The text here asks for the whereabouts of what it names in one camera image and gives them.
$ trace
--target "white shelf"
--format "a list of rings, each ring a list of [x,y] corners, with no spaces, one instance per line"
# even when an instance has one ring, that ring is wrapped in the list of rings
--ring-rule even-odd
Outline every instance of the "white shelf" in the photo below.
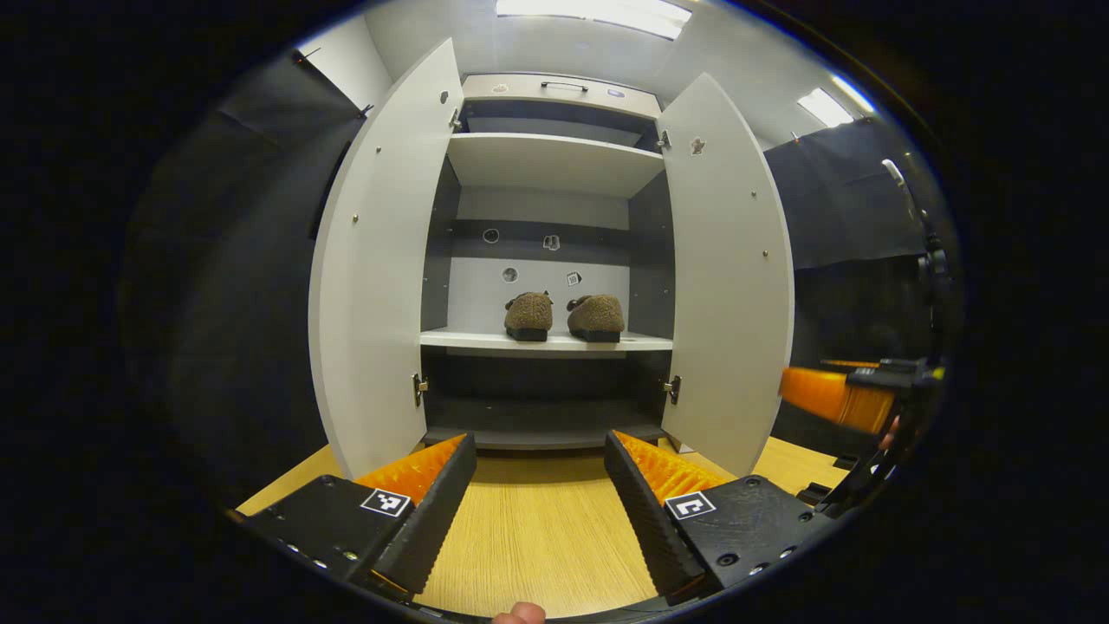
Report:
[[[470,132],[447,147],[462,186],[509,186],[631,197],[662,172],[662,155],[588,139]]]
[[[501,351],[670,351],[673,341],[665,338],[632,333],[620,335],[620,342],[586,342],[568,331],[547,334],[547,342],[518,341],[506,334],[484,335],[456,333],[450,328],[419,335],[420,347],[456,347],[465,349],[496,349]]]

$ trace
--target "sticker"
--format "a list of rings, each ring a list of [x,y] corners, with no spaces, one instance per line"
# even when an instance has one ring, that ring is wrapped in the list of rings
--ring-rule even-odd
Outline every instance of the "sticker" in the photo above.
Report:
[[[394,494],[385,490],[374,490],[374,493],[358,507],[364,510],[397,518],[400,515],[400,512],[405,511],[410,500],[404,494]]]
[[[716,511],[716,508],[709,502],[709,499],[705,499],[704,494],[700,492],[667,499],[667,507],[670,508],[670,513],[678,520],[685,520],[686,518]]]

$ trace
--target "finger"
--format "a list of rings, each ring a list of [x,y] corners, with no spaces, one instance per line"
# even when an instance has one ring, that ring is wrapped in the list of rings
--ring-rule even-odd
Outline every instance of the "finger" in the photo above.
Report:
[[[492,624],[528,624],[519,615],[512,615],[511,613],[498,613],[496,617],[492,618]]]
[[[547,621],[543,607],[530,602],[518,602],[512,605],[512,615],[520,617],[527,624],[543,624]]]

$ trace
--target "shoe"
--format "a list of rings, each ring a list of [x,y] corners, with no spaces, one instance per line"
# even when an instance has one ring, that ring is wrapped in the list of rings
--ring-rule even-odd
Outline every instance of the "shoe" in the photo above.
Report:
[[[546,342],[551,329],[551,307],[547,290],[526,291],[505,304],[505,331],[521,341]]]
[[[620,342],[623,309],[611,294],[587,294],[566,304],[570,334],[586,342]]]

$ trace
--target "wooden floor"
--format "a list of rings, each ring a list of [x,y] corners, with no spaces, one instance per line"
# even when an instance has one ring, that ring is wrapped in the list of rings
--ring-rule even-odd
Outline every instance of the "wooden floor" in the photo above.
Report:
[[[673,452],[667,440],[660,448]],[[690,460],[734,479],[698,453]],[[833,488],[847,471],[830,456],[771,438],[755,474],[795,494],[811,481]],[[253,515],[321,474],[340,475],[325,447],[240,505]],[[657,595],[600,451],[522,457],[480,454],[425,592],[433,608],[492,616],[517,601],[549,617],[594,613]]]

